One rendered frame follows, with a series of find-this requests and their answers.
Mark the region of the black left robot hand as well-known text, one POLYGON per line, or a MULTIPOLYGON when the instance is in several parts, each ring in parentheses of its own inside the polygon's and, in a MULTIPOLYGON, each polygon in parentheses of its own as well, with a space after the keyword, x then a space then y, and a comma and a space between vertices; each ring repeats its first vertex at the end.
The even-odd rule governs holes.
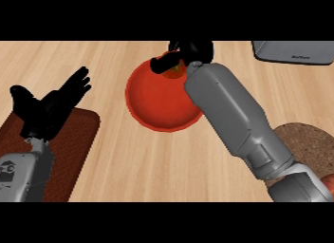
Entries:
POLYGON ((71 110, 91 90, 89 69, 82 66, 71 74, 58 90, 52 90, 39 100, 21 85, 11 87, 14 113, 24 124, 20 136, 52 140, 67 122, 71 110))

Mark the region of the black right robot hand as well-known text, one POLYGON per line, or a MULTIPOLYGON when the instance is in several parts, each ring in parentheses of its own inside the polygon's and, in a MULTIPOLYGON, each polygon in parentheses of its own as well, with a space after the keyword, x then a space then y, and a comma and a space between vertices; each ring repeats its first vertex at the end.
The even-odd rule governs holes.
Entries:
POLYGON ((189 65, 192 62, 209 64, 213 60, 213 41, 212 40, 179 40, 169 44, 167 53, 160 57, 151 58, 151 71, 161 74, 179 62, 189 65))

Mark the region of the red tomato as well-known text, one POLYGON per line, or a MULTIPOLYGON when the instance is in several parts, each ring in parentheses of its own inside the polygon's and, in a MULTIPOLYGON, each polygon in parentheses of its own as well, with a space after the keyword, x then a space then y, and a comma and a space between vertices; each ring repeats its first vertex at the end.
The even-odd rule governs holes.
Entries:
POLYGON ((179 60, 179 63, 169 69, 166 70, 161 75, 167 78, 167 79, 178 79, 186 71, 186 66, 183 63, 183 60, 179 60))

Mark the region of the dark red placemat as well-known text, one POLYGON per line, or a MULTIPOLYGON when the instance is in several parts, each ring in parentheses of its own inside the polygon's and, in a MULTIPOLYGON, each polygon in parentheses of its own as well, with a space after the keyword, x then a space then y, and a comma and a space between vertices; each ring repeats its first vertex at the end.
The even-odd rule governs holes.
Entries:
MULTIPOLYGON (((20 136, 23 120, 11 113, 0 127, 0 157, 15 152, 29 152, 32 145, 20 136)), ((74 108, 65 125, 49 142, 55 154, 51 178, 45 186, 43 202, 68 202, 85 160, 99 128, 98 113, 74 108)))

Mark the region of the red bowl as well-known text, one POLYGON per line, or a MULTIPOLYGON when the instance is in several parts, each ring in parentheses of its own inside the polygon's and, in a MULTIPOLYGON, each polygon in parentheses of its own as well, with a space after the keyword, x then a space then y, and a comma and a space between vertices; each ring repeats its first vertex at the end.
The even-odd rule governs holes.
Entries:
POLYGON ((133 70, 126 84, 126 107, 135 120, 153 131, 176 132, 201 118, 203 111, 185 90, 185 74, 167 79, 151 71, 151 61, 133 70))

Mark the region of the grey appliance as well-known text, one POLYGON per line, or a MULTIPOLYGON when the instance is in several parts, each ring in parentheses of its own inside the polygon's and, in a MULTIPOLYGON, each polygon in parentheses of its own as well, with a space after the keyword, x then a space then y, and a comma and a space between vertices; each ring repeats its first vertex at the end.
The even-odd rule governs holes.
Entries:
POLYGON ((334 63, 334 41, 253 41, 254 57, 265 62, 303 65, 334 63))

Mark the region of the brown round cork mat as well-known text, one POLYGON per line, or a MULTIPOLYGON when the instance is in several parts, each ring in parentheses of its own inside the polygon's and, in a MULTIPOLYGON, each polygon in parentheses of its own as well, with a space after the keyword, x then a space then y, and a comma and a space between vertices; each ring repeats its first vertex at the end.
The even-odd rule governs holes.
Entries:
POLYGON ((275 202, 334 202, 321 179, 334 174, 334 137, 310 124, 287 123, 275 133, 288 146, 294 164, 287 173, 265 182, 275 202))

